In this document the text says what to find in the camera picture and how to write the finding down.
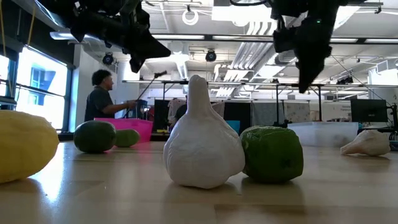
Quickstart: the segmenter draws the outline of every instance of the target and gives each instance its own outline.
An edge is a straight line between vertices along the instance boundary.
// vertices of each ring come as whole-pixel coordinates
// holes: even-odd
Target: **yellow squash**
[[[42,170],[58,144],[58,134],[46,119],[0,110],[0,184]]]

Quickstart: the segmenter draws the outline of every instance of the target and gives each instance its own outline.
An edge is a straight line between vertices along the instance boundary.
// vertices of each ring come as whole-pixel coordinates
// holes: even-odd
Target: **curly hair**
[[[98,70],[91,77],[91,83],[93,86],[99,85],[102,83],[104,78],[111,76],[112,74],[107,70]]]

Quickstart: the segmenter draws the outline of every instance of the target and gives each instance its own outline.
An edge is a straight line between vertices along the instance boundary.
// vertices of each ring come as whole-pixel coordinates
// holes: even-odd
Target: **translucent plastic bin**
[[[140,135],[138,143],[149,142],[152,135],[152,121],[141,119],[113,119],[113,118],[95,118],[96,121],[107,121],[114,125],[117,130],[134,129]]]
[[[343,147],[354,141],[358,123],[347,122],[307,122],[289,124],[300,138],[302,146]]]

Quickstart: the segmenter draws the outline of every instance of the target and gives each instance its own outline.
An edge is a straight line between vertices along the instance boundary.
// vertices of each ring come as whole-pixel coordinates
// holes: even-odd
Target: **green fruit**
[[[116,131],[116,146],[130,147],[135,145],[140,139],[139,133],[134,129],[124,129]]]
[[[256,126],[240,136],[246,159],[243,172],[262,183],[283,183],[303,173],[299,137],[286,128]]]
[[[76,128],[73,135],[75,146],[82,152],[102,153],[116,142],[116,130],[111,123],[87,121]]]

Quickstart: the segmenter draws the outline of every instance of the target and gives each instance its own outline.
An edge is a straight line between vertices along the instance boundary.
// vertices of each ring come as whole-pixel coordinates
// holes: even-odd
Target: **pink bin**
[[[113,118],[95,118],[96,121],[107,121],[116,128],[116,130],[122,129],[134,129],[140,135],[138,143],[149,142],[152,134],[152,121],[145,121],[141,119],[113,119]]]

